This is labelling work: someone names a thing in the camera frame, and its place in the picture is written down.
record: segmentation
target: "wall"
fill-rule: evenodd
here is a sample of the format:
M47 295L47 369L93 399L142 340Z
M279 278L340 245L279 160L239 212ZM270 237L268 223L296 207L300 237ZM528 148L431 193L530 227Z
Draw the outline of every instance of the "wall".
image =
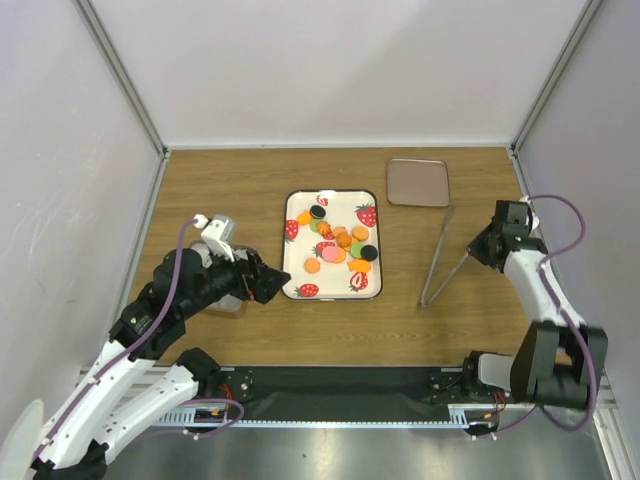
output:
M73 2L0 6L0 444L114 321L158 157Z
M585 0L94 0L165 142L510 142Z
M620 412L640 451L640 3L609 0L525 142L532 190L571 198L586 239L558 260L568 296L587 321L605 327L606 364ZM577 225L554 204L538 207L552 247Z

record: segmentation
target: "strawberry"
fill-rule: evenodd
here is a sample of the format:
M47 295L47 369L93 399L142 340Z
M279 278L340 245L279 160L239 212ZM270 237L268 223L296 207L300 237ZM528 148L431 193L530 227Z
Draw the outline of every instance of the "strawberry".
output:
M299 297L315 297L320 289L313 283L305 283L296 287L296 295Z
M316 254L316 257L320 257L322 255L322 250L324 250L324 247L329 247L333 245L335 245L334 242L320 242L315 247L313 247L311 251Z
M369 279L367 278L366 273L356 272L353 277L351 277L350 288L352 292L357 292L358 290L364 290L369 285Z
M360 220L365 226L369 228L376 226L378 213L376 211L376 207L370 203L357 207L356 215L358 216L358 220Z
M293 242L293 239L298 236L298 221L297 220L287 220L287 224L284 229L284 241L285 242Z

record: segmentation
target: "wooden tabletop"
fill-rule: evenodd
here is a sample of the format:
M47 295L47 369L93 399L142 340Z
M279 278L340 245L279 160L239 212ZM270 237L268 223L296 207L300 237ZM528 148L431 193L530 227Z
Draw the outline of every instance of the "wooden tabletop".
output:
M368 302L296 302L279 294L244 317L208 313L163 357L200 347L222 364L459 365L473 349L513 354L527 321L504 276L470 259L426 311L417 302L446 215L443 208L391 205L391 158L443 160L457 207L432 289L490 221L495 201L520 191L501 148L376 148L174 151L160 190L132 294L175 248L196 213L231 216L234 243L282 265L284 204L298 189L368 189L378 198L384 289ZM190 240L198 238L195 228Z

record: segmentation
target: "black disc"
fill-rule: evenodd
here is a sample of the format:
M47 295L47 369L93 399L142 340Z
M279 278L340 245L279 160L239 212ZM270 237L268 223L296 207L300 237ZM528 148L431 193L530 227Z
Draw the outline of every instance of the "black disc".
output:
M320 205L314 205L309 209L309 213L313 218L324 218L327 212Z
M378 249L373 245L365 245L360 251L360 256L367 262L373 262L378 258Z

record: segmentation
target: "strawberry print tray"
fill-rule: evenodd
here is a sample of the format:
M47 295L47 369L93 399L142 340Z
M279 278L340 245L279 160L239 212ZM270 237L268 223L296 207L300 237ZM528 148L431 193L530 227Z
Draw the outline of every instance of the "strawberry print tray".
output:
M287 198L283 293L369 300L382 291L377 201L367 190L298 190Z

